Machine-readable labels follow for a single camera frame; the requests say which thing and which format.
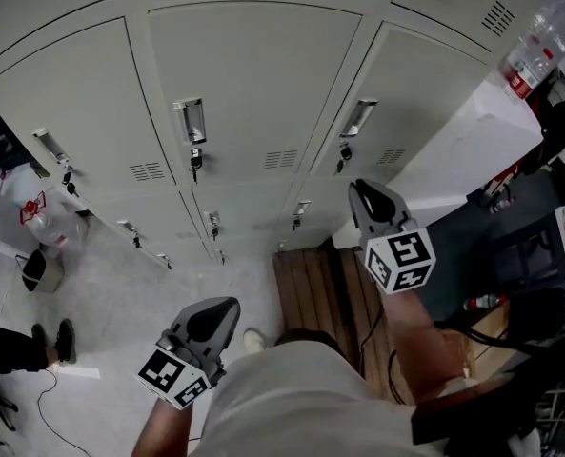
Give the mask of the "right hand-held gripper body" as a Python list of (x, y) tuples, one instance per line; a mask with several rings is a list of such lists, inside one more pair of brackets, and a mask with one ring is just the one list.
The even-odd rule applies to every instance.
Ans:
[(361, 227), (362, 265), (387, 295), (424, 286), (435, 266), (431, 238), (413, 217)]

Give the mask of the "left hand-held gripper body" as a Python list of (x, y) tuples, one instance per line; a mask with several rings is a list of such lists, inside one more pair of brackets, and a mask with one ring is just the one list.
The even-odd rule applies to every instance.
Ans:
[(197, 345), (166, 329), (135, 378), (160, 400), (184, 409), (216, 387), (225, 375), (221, 358), (212, 357), (209, 347), (200, 352)]

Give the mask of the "grey metal locker door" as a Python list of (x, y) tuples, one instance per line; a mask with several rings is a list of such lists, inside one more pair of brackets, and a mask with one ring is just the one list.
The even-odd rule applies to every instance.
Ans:
[(485, 71), (461, 50), (382, 24), (311, 174), (391, 180), (471, 96)]
[(178, 192), (151, 192), (98, 200), (91, 211), (138, 249), (172, 263), (210, 256)]
[(274, 2), (154, 10), (151, 42), (177, 129), (201, 103), (199, 185), (293, 174), (349, 46), (358, 15)]

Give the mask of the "grey metal locker cabinet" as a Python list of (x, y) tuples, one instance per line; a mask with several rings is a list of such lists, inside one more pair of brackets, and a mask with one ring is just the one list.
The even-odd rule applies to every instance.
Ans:
[[(244, 1), (342, 10), (360, 22), (296, 171), (199, 185), (199, 146), (206, 140), (201, 103), (178, 107), (182, 127), (174, 126), (149, 15)], [(482, 83), (545, 1), (0, 0), (0, 116), (50, 178), (66, 182), (90, 211), (98, 200), (178, 192), (210, 259), (172, 263), (133, 246), (164, 266), (315, 247), (349, 220), (347, 187), (361, 176), (316, 177), (313, 163), (380, 26), (412, 30), (467, 53), (485, 65)]]

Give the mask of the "person's left forearm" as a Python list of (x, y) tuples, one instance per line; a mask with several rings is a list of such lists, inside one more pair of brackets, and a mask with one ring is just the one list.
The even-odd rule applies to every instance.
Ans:
[(158, 399), (131, 457), (187, 457), (191, 425), (192, 406), (178, 409)]

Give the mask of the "person's right forearm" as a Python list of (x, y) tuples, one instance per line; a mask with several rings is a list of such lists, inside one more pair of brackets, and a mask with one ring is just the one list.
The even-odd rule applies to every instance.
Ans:
[(408, 388), (419, 404), (464, 377), (461, 359), (412, 291), (385, 294), (382, 306)]

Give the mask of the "person's left shoe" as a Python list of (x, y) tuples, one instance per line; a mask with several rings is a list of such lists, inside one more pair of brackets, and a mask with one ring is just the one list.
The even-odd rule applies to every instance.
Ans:
[(247, 354), (259, 353), (268, 347), (266, 338), (255, 328), (247, 328), (245, 330), (243, 344)]

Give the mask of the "large white box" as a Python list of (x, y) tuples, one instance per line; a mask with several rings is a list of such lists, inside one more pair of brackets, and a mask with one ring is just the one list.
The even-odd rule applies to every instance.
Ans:
[(399, 172), (389, 179), (361, 176), (399, 193), (418, 225), (427, 227), (465, 205), (471, 192), (541, 141), (527, 103), (485, 81)]

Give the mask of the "wooden plank platform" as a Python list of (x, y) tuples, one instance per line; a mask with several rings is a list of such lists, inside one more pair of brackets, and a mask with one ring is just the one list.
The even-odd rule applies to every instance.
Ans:
[(281, 251), (273, 256), (286, 328), (329, 334), (342, 354), (382, 399), (412, 404), (395, 357), (388, 321), (359, 248)]

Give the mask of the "red and white bottle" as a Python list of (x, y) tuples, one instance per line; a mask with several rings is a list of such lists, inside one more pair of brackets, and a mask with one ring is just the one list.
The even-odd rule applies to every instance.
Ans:
[(507, 301), (506, 295), (486, 294), (475, 298), (470, 298), (463, 303), (465, 311), (489, 310), (503, 305)]

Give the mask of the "white floor tape strip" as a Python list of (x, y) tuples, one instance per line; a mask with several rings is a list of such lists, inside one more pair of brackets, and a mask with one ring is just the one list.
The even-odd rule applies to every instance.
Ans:
[(98, 368), (84, 368), (76, 365), (57, 365), (55, 367), (57, 374), (69, 375), (73, 377), (89, 378), (93, 380), (100, 380), (100, 371)]

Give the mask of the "dark desk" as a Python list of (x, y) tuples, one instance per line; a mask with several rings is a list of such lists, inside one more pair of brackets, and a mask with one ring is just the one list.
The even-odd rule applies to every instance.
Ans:
[(428, 227), (437, 261), (418, 295), (436, 321), (464, 315), (471, 298), (565, 285), (565, 197), (553, 174), (521, 175), (511, 192), (499, 213), (470, 199)]

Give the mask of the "person's light t-shirt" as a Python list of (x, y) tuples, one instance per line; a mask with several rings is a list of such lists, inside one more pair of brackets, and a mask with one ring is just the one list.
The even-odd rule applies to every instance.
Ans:
[(414, 444), (413, 413), (332, 348), (292, 342), (229, 366), (190, 457), (443, 457), (443, 440)]

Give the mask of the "black backpack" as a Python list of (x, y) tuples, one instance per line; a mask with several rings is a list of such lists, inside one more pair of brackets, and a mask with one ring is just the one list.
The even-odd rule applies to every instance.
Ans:
[(515, 343), (544, 341), (565, 325), (565, 291), (546, 288), (516, 295), (509, 300), (507, 339)]

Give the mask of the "grey trash bin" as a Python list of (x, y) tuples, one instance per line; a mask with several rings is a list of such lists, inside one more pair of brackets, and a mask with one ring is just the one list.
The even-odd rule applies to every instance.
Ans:
[(34, 250), (29, 257), (16, 255), (15, 261), (28, 292), (55, 293), (60, 286), (64, 276), (62, 265), (42, 250)]

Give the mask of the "black worn equipment pack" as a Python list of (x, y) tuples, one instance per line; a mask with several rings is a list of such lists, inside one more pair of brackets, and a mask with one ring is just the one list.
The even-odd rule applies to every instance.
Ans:
[(536, 430), (548, 394), (564, 383), (565, 359), (533, 357), (496, 378), (417, 405), (412, 442), (441, 442), (445, 457), (511, 457), (512, 439)]

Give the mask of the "large red-capped water jug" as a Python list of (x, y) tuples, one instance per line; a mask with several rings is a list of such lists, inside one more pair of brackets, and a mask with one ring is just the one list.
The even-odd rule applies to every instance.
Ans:
[(78, 251), (83, 247), (88, 224), (56, 196), (41, 191), (20, 209), (20, 223), (49, 248)]

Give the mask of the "plastic-wrapped bottle pack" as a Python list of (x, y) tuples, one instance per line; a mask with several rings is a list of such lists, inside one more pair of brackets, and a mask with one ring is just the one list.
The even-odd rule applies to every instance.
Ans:
[(548, 0), (500, 63), (505, 90), (526, 99), (565, 57), (565, 0)]

